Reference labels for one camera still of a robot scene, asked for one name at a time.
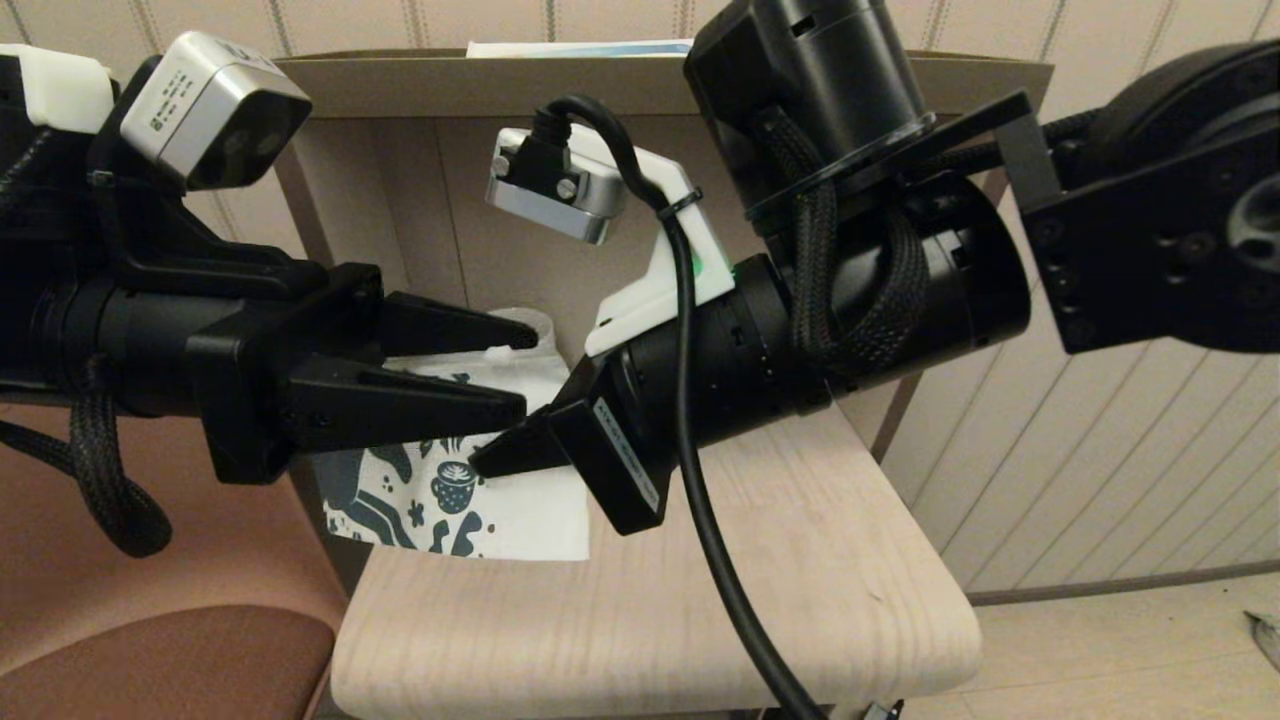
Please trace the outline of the grey object on floor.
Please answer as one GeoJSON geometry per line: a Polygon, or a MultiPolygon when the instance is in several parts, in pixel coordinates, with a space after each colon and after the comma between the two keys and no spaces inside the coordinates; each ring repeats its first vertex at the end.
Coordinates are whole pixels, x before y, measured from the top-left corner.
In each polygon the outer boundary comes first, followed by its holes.
{"type": "Polygon", "coordinates": [[[1245,610],[1251,638],[1268,664],[1280,674],[1280,616],[1245,610]]]}

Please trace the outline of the beige wooden shelf table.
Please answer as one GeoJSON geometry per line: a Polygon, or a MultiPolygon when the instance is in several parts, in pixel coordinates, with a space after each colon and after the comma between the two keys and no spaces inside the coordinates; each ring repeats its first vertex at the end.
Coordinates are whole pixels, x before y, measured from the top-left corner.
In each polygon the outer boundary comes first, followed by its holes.
{"type": "MultiPolygon", "coordinates": [[[[568,361],[600,300],[649,263],[636,202],[593,247],[484,202],[497,131],[563,92],[600,99],[639,146],[705,188],[732,258],[760,249],[676,58],[467,59],[458,50],[296,56],[314,100],[279,177],[308,255],[375,263],[393,290],[549,314],[568,361]]],[[[844,411],[709,448],[716,512],[774,639],[820,700],[863,707],[974,676],[979,620],[844,411]]],[[[608,717],[769,705],[675,486],[666,524],[617,536],[588,501],[581,562],[374,548],[332,687],[362,720],[608,717]]]]}

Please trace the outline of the white horse-print zipper pouch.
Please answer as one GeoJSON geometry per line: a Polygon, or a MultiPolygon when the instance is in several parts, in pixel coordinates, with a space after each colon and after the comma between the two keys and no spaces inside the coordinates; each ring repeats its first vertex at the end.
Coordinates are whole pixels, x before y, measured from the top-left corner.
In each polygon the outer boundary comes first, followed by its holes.
{"type": "Polygon", "coordinates": [[[568,468],[493,479],[470,462],[490,436],[311,457],[328,534],[467,559],[582,561],[588,488],[568,468]]]}

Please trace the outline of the white blue toothpaste box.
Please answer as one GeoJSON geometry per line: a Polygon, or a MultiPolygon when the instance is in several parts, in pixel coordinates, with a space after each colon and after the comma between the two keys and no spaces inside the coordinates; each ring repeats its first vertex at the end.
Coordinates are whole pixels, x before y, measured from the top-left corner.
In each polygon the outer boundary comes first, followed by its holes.
{"type": "Polygon", "coordinates": [[[476,42],[465,49],[467,59],[557,59],[557,58],[628,58],[686,56],[692,38],[643,41],[586,42],[476,42]]]}

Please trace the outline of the white ribbed ceramic mug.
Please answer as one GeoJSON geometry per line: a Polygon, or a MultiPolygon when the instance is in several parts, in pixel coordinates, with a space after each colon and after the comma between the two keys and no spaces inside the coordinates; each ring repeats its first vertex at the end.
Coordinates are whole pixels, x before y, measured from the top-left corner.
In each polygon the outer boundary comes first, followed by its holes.
{"type": "Polygon", "coordinates": [[[538,348],[556,346],[556,324],[548,314],[534,307],[503,307],[502,315],[530,327],[538,336],[538,348]]]}

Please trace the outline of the brown wall baseboard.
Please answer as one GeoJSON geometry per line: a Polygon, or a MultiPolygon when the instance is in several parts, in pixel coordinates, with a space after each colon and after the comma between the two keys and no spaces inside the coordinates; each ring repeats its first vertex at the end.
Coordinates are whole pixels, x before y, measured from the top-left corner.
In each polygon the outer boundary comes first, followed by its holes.
{"type": "Polygon", "coordinates": [[[1162,589],[1179,585],[1193,585],[1206,582],[1222,582],[1242,577],[1257,577],[1280,571],[1280,559],[1244,562],[1224,568],[1197,569],[1189,571],[1165,573],[1151,577],[1134,577],[1103,582],[1087,582],[1066,585],[1047,585],[1012,591],[966,592],[972,606],[986,607],[1007,603],[1029,603],[1055,600],[1074,600],[1101,594],[1117,594],[1138,591],[1162,589]]]}

